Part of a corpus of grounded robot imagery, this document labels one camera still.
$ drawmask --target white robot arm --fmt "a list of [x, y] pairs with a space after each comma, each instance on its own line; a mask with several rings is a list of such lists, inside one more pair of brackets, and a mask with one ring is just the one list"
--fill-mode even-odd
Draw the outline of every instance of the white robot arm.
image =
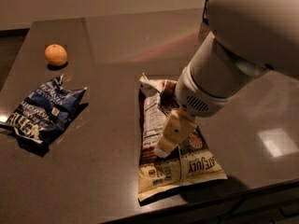
[[299, 0], [206, 0], [205, 20], [210, 33], [178, 80], [178, 118], [166, 121], [157, 156], [267, 70], [299, 77]]

